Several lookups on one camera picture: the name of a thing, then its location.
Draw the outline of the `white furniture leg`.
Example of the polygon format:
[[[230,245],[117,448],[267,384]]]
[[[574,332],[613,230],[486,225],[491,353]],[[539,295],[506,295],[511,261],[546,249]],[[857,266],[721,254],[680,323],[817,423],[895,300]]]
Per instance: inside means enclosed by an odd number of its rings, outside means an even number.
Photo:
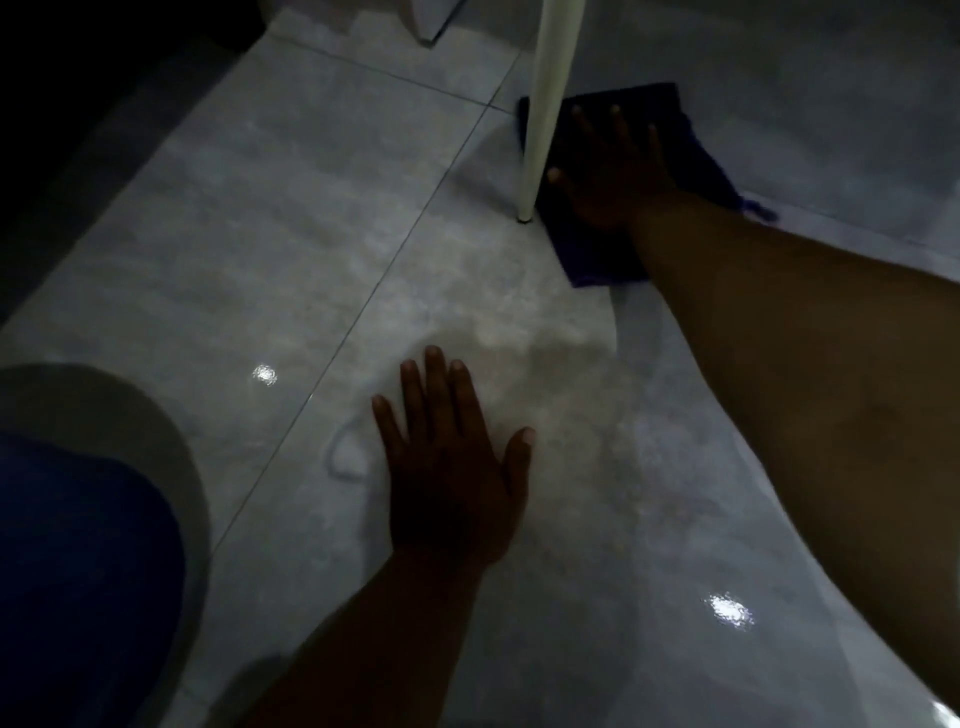
[[[528,224],[546,171],[587,0],[543,0],[534,49],[516,219]]]

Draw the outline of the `person's blue trouser leg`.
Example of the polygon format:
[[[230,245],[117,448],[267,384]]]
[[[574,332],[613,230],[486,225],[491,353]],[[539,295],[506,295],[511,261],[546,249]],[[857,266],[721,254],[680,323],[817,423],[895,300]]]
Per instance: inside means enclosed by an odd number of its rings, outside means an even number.
[[[149,479],[0,433],[0,728],[131,728],[185,583],[179,525]]]

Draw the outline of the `person's right forearm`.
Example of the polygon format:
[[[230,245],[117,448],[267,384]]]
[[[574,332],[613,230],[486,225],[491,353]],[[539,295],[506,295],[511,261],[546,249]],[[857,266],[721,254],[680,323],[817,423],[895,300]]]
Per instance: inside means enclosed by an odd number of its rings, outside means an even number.
[[[799,536],[960,718],[960,284],[679,193],[629,231]]]

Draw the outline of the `person's left forearm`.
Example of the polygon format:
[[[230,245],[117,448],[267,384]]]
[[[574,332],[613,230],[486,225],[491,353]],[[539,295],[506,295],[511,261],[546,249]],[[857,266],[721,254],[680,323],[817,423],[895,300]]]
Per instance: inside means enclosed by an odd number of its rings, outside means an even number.
[[[238,728],[438,728],[489,565],[393,552]]]

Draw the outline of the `dark blue cleaning cloth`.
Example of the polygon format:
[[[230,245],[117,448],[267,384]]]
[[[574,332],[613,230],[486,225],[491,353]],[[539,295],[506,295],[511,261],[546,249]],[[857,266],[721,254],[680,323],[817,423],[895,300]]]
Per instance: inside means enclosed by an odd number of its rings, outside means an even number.
[[[678,189],[715,206],[776,224],[779,215],[756,200],[743,197],[726,172],[699,141],[675,81],[645,83],[584,93],[563,99],[546,159],[546,167],[570,160],[567,144],[575,138],[574,107],[585,113],[595,130],[613,136],[609,109],[618,106],[636,141],[649,139],[654,125],[669,177]],[[558,262],[574,288],[630,285],[645,282],[648,274],[626,233],[604,232],[583,222],[570,208],[561,190],[544,179],[535,200],[536,212]]]

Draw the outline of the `person's right hand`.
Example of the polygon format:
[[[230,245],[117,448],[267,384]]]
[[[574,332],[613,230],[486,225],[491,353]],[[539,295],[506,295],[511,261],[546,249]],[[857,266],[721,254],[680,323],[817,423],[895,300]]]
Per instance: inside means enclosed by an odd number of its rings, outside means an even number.
[[[558,140],[558,164],[551,167],[560,168],[580,182],[581,199],[563,196],[573,213],[594,228],[620,232],[634,224],[642,213],[676,201],[679,189],[666,166],[659,128],[648,124],[643,139],[637,141],[628,123],[633,154],[627,155],[618,150],[610,109],[607,117],[610,134],[604,135],[581,105],[573,105],[572,126]],[[554,188],[547,178],[546,182]]]

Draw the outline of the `person's left hand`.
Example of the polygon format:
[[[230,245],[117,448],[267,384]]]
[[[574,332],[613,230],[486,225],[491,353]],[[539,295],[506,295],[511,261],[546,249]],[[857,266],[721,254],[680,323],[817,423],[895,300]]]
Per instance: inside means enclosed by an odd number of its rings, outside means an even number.
[[[455,413],[455,435],[446,441],[435,439],[431,425],[425,351],[421,362],[400,364],[403,419],[393,414],[408,447],[402,464],[387,465],[390,540],[396,552],[484,572],[510,550],[529,487],[507,486],[501,468],[507,444],[496,451],[467,365],[445,360]]]

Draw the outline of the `white furniture base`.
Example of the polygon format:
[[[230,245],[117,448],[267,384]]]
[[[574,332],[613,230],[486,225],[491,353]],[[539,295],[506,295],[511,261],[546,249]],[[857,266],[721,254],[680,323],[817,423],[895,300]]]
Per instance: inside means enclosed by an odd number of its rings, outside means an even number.
[[[398,16],[417,43],[432,46],[466,0],[398,0]]]

